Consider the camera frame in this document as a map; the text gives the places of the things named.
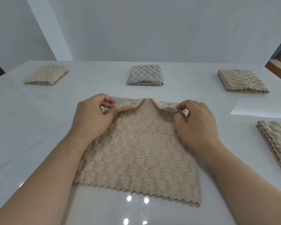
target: white table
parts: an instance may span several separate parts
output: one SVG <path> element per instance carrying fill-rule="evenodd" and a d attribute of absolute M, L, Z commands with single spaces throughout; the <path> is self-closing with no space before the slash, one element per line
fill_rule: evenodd
<path fill-rule="evenodd" d="M 70 71 L 54 86 L 24 85 L 23 79 L 44 64 Z M 28 61 L 0 77 L 0 207 L 65 136 L 79 101 L 98 93 L 116 97 L 205 102 L 213 111 L 222 142 L 281 190 L 281 170 L 255 124 L 281 121 L 281 80 L 266 68 L 247 64 L 156 63 L 164 86 L 127 86 L 133 65 L 141 62 Z M 228 93 L 218 69 L 249 69 L 270 94 Z M 235 224 L 212 175 L 199 162 L 202 204 L 111 189 L 73 185 L 63 224 Z"/>

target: forearm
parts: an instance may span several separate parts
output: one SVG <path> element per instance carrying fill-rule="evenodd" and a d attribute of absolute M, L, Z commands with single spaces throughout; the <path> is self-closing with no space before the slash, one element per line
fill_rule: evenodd
<path fill-rule="evenodd" d="M 281 225 L 281 191 L 222 144 L 200 156 L 214 174 L 240 224 Z"/>
<path fill-rule="evenodd" d="M 0 209 L 0 224 L 60 224 L 86 145 L 66 136 Z"/>

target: beige folded towel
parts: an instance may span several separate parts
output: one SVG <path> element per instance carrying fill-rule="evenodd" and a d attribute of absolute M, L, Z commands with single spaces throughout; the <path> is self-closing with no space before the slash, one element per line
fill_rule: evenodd
<path fill-rule="evenodd" d="M 259 121 L 256 127 L 281 167 L 281 122 Z"/>
<path fill-rule="evenodd" d="M 26 85 L 53 85 L 69 69 L 62 65 L 44 65 L 24 80 Z"/>
<path fill-rule="evenodd" d="M 228 92 L 269 93 L 262 80 L 252 71 L 237 69 L 218 70 L 217 75 Z"/>
<path fill-rule="evenodd" d="M 177 104 L 119 99 L 108 129 L 86 148 L 74 183 L 201 203 L 194 153 L 176 133 Z"/>

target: left hand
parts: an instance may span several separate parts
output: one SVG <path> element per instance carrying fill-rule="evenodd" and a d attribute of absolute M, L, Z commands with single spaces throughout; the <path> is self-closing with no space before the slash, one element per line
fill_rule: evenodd
<path fill-rule="evenodd" d="M 89 144 L 100 136 L 110 125 L 116 115 L 115 110 L 102 113 L 102 108 L 115 108 L 116 100 L 109 95 L 98 94 L 79 102 L 69 135 Z"/>

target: hand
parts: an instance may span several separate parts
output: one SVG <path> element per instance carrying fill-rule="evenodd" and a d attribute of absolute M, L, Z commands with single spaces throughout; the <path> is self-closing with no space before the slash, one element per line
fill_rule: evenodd
<path fill-rule="evenodd" d="M 116 100 L 109 95 L 99 94 L 79 102 L 69 135 L 89 144 L 100 136 L 116 115 L 115 110 L 102 113 L 102 108 L 115 108 Z"/>
<path fill-rule="evenodd" d="M 195 152 L 220 143 L 215 118 L 205 103 L 186 100 L 176 109 L 189 111 L 188 117 L 181 112 L 176 113 L 174 122 L 182 141 Z"/>

